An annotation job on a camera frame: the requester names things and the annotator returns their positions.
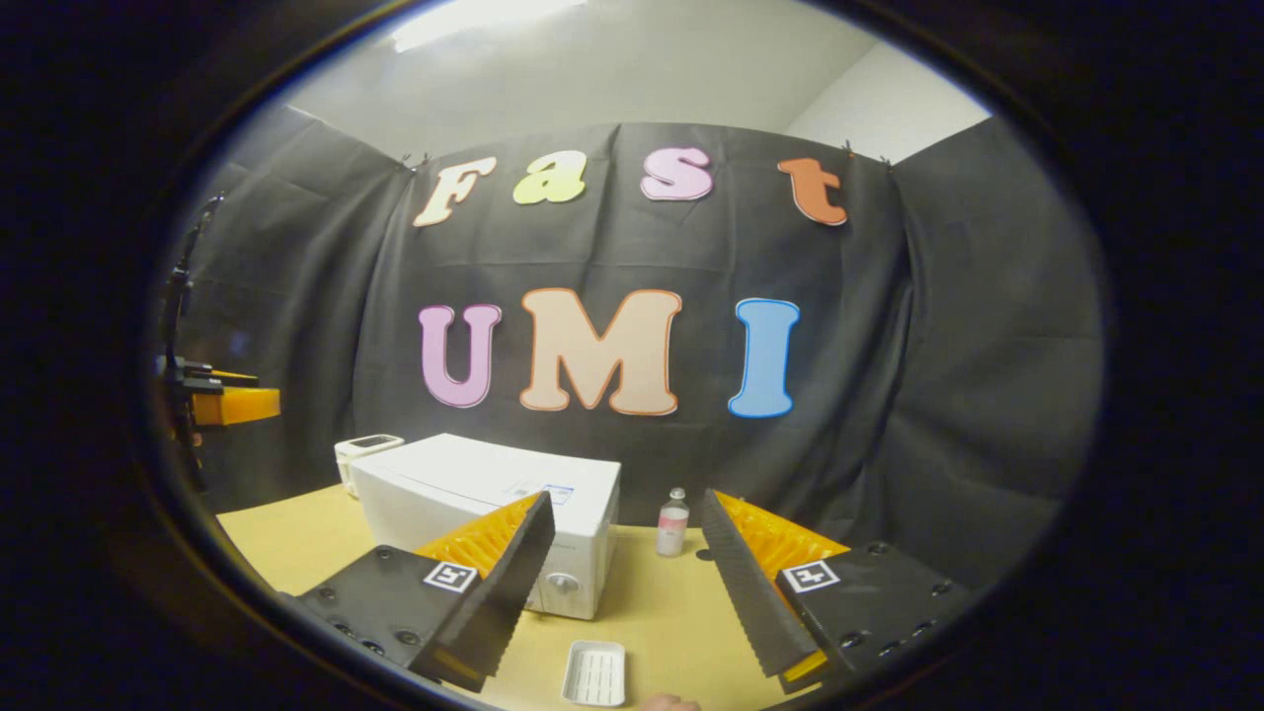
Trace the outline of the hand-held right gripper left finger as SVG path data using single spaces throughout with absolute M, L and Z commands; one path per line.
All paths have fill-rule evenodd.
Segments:
M 375 545 L 287 603 L 392 665 L 479 692 L 501 669 L 554 535 L 550 496 L 533 492 L 418 549 Z

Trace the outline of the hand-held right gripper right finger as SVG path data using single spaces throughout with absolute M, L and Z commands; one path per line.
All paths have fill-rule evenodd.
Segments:
M 975 591 L 882 540 L 830 540 L 718 490 L 707 548 L 763 676 L 787 692 L 849 692 L 920 652 Z

